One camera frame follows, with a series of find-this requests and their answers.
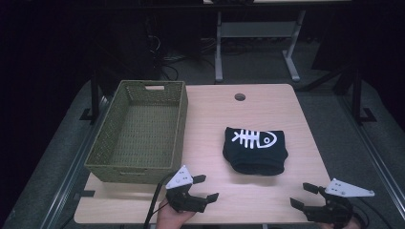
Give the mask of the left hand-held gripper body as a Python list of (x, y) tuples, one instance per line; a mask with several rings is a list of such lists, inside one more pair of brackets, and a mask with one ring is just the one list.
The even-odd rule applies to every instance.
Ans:
[(207, 199), (194, 197), (189, 194), (189, 190), (193, 184), (193, 176), (187, 167), (182, 165), (165, 185), (166, 199), (175, 211), (204, 212), (208, 204)]

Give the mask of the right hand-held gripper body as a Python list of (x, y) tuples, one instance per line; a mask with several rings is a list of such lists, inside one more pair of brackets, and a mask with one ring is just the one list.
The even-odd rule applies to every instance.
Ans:
[(303, 213), (308, 221), (333, 224), (334, 228), (345, 227), (355, 217), (366, 228), (368, 224), (353, 211), (349, 198), (373, 197), (374, 191), (367, 190), (334, 178), (327, 187), (319, 187), (325, 199), (324, 206), (304, 206)]

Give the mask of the black cloth with fishbone print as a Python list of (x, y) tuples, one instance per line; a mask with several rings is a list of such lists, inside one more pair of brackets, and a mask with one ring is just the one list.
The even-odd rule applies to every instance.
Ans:
[(283, 131), (251, 131), (227, 127), (223, 156), (232, 169), (244, 175), (277, 176), (288, 158)]

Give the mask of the olive green woven basket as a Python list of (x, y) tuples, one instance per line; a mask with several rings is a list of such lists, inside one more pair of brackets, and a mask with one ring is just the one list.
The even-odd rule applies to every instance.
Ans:
[(85, 167), (103, 182), (159, 183), (181, 167), (187, 108), (182, 81), (121, 81)]

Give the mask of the person's left hand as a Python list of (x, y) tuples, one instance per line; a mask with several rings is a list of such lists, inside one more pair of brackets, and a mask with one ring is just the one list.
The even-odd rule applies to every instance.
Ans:
[(181, 229), (195, 215), (195, 212), (175, 211), (165, 198), (159, 205), (156, 229)]

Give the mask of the person's right hand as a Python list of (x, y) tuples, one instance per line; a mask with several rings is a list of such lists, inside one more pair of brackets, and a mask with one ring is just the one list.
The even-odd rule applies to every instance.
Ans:
[[(318, 226), (320, 229), (334, 229), (333, 224), (318, 223)], [(342, 229), (361, 229), (361, 224), (355, 217), (352, 217), (349, 223)]]

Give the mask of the black metal stand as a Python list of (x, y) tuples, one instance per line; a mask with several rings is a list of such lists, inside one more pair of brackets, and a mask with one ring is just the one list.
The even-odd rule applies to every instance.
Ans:
[(98, 88), (98, 73), (94, 71), (90, 80), (91, 86), (91, 107), (86, 108), (80, 116), (80, 120), (87, 120), (95, 123), (99, 116), (99, 88)]
[(358, 125), (364, 122), (375, 122), (376, 118), (369, 108), (361, 107), (362, 77), (359, 70), (352, 79), (352, 116)]

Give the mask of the metal floor rail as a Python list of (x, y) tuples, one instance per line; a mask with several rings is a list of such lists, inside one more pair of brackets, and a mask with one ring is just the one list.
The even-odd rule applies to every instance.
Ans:
[(360, 113), (364, 114), (364, 116), (361, 115), (356, 117), (352, 113), (352, 104), (344, 96), (338, 95), (337, 101), (365, 146), (372, 165), (380, 176), (380, 179), (391, 200), (393, 201), (395, 208), (405, 221), (405, 192), (400, 188), (398, 182), (395, 180), (393, 174), (389, 170), (388, 164), (383, 160), (376, 145), (372, 142), (371, 137), (364, 127), (365, 123), (376, 123), (377, 120), (375, 116), (369, 108), (361, 108)]
[(68, 197), (75, 185), (76, 179), (79, 176), (80, 171), (84, 167), (84, 161), (90, 152), (91, 145), (96, 137), (96, 132), (98, 131), (101, 118), (104, 117), (106, 109), (109, 105), (108, 99), (103, 95), (100, 101), (96, 104), (94, 108), (91, 109), (92, 115), (95, 114), (96, 108), (99, 108), (99, 115), (95, 121), (92, 121), (86, 129), (86, 134), (80, 143), (80, 146), (75, 153), (73, 161), (63, 177), (61, 184), (59, 185), (57, 191), (53, 196), (53, 200), (50, 208), (40, 225), (40, 229), (55, 229), (57, 221), (62, 213), (62, 210), (68, 200)]

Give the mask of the black table bracket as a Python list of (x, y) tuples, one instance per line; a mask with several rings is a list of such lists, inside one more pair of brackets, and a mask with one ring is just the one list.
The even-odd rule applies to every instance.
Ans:
[(83, 190), (74, 194), (74, 200), (80, 200), (81, 198), (92, 198), (94, 195), (94, 190)]

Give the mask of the grey metal desk frame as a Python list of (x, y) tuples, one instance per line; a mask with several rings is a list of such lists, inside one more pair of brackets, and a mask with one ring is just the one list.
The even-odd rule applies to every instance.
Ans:
[(217, 13), (216, 52), (214, 57), (215, 81), (222, 82), (222, 40), (224, 38), (289, 38), (290, 45), (282, 51), (283, 58), (293, 82), (299, 82), (301, 77), (292, 59), (306, 12), (300, 10), (295, 21), (282, 22), (224, 22), (222, 13)]

